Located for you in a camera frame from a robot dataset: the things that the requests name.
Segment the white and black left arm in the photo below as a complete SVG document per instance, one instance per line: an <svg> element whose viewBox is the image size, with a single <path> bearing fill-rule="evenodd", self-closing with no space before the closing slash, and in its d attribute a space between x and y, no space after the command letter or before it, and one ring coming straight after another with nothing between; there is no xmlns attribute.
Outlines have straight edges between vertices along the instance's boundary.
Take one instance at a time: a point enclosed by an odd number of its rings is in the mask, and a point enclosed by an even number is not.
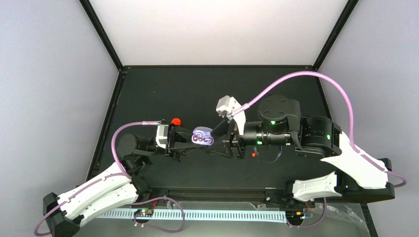
<svg viewBox="0 0 419 237"><path fill-rule="evenodd" d="M155 126L156 136L143 141L129 134L122 138L114 134L111 140L114 162L107 169L70 191L60 195L50 193L43 198L42 222L47 224L49 235L72 237L85 224L110 210L157 202L157 198L151 198L151 189L139 173L150 162L149 157L162 154L179 158L214 143L207 127L190 131L162 121L143 121L141 125Z"/></svg>

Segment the lavender earbud charging case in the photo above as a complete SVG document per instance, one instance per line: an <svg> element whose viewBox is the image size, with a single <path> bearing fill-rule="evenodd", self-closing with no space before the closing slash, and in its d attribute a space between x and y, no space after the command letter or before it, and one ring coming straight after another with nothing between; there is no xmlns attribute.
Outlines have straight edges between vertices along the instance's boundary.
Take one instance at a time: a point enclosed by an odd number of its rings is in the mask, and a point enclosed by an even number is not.
<svg viewBox="0 0 419 237"><path fill-rule="evenodd" d="M214 138L211 135L212 129L204 126L196 127L192 131L191 141L198 145L211 146L214 143Z"/></svg>

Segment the purple earbud with ear hook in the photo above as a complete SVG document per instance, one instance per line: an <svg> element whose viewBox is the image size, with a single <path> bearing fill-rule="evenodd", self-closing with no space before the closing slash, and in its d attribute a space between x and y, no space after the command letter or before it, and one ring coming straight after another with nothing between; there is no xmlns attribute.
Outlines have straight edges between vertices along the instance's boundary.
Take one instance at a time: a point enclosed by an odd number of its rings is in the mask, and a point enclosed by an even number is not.
<svg viewBox="0 0 419 237"><path fill-rule="evenodd" d="M193 137L196 137L197 139L204 139L206 137L206 133L204 131L194 131L193 132Z"/></svg>

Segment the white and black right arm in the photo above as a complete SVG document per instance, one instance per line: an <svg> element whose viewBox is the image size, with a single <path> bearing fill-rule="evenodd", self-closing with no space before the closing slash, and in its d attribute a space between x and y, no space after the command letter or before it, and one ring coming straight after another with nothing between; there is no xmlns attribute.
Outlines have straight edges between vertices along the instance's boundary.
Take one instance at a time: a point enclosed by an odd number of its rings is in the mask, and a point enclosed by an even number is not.
<svg viewBox="0 0 419 237"><path fill-rule="evenodd" d="M210 154L230 159L243 159L248 146L289 147L297 156L312 157L335 167L335 171L318 178L287 181L281 193L286 206L331 197L353 203L394 199L394 186L387 177L390 161L371 158L352 147L331 119L304 117L299 102L282 95L261 100L258 121L246 121L244 112L230 118L236 108L234 98L221 98L216 110L226 119L207 132L195 130L192 141L206 145Z"/></svg>

